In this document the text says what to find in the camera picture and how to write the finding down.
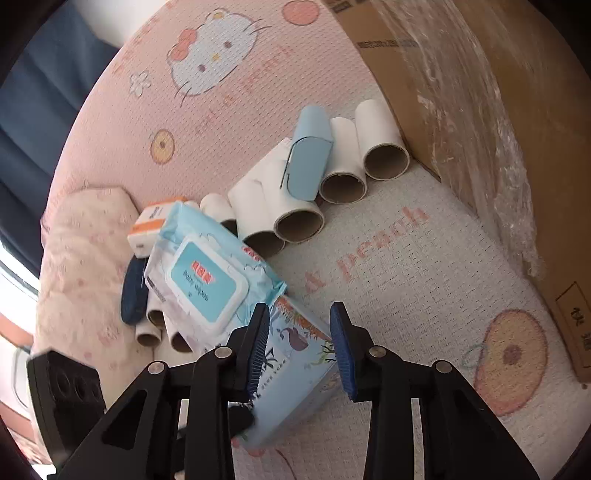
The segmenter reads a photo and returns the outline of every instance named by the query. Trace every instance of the white paper roll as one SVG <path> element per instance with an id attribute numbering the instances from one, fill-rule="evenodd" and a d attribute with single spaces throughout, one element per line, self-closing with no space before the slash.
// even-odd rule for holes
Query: white paper roll
<path id="1" fill-rule="evenodd" d="M 145 317 L 135 325 L 135 341 L 143 346 L 156 347 L 162 341 L 162 331 Z"/>
<path id="2" fill-rule="evenodd" d="M 219 193 L 209 193 L 201 200 L 201 211 L 216 222 L 221 223 L 226 229 L 234 235 L 236 231 L 236 215 L 230 206 L 230 203 L 223 195 Z"/>
<path id="3" fill-rule="evenodd" d="M 228 199 L 236 213 L 240 240 L 263 258 L 283 249 L 285 241 L 275 234 L 261 182 L 242 179 L 228 192 Z"/>
<path id="4" fill-rule="evenodd" d="M 200 210 L 199 204 L 197 202 L 195 202 L 194 200 L 187 200 L 185 202 L 185 205 L 189 205 L 190 207 L 193 207 L 195 210 Z"/>
<path id="5" fill-rule="evenodd" d="M 330 119 L 333 148 L 320 183 L 321 197 L 330 203 L 353 203 L 367 192 L 363 159 L 355 124 L 348 118 Z"/>
<path id="6" fill-rule="evenodd" d="M 324 226 L 324 215 L 314 202 L 298 200 L 287 191 L 283 179 L 287 160 L 269 162 L 262 172 L 262 191 L 275 234 L 286 242 L 308 240 Z"/>
<path id="7" fill-rule="evenodd" d="M 178 328 L 176 328 L 174 322 L 170 320 L 166 314 L 163 315 L 163 318 L 164 326 L 166 328 L 166 335 L 168 336 L 170 346 L 177 352 L 189 353 L 191 351 L 191 348 L 189 347 L 185 339 L 181 336 L 181 334 L 178 332 Z"/>
<path id="8" fill-rule="evenodd" d="M 367 175 L 376 180 L 389 180 L 406 171 L 410 156 L 385 102 L 361 102 L 355 109 L 355 127 Z"/>
<path id="9" fill-rule="evenodd" d="M 152 324 L 159 329 L 164 329 L 164 314 L 162 313 L 162 303 L 158 296 L 148 289 L 148 306 L 146 307 L 146 317 Z"/>

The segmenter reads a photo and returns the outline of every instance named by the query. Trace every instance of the orange and white box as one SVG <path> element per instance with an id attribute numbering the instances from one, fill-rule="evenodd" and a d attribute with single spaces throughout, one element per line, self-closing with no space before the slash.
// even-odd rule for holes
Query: orange and white box
<path id="1" fill-rule="evenodd" d="M 185 197 L 175 197 L 152 203 L 144 209 L 135 221 L 127 234 L 127 241 L 137 258 L 150 256 L 152 248 L 158 239 L 158 233 L 176 201 L 186 202 L 187 199 Z"/>

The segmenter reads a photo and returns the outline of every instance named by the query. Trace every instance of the blue curtain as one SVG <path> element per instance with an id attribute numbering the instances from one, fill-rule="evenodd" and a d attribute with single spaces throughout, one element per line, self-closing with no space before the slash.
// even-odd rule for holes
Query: blue curtain
<path id="1" fill-rule="evenodd" d="M 91 88 L 117 52 L 66 2 L 37 31 L 0 88 L 0 239 L 39 275 L 51 179 Z"/>

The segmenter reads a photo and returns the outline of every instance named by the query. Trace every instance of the window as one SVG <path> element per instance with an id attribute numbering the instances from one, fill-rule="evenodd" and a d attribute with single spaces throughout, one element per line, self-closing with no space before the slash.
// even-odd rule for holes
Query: window
<path id="1" fill-rule="evenodd" d="M 39 279 L 0 244 L 0 313 L 29 333 L 35 332 Z"/>

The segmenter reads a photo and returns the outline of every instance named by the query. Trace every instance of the hello kitty face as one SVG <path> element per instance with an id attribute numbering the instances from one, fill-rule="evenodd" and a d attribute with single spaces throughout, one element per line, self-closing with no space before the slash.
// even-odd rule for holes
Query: hello kitty face
<path id="1" fill-rule="evenodd" d="M 258 31 L 267 28 L 259 26 L 259 21 L 217 9 L 196 30 L 184 30 L 167 57 L 177 94 L 184 100 L 226 78 L 250 53 Z"/>

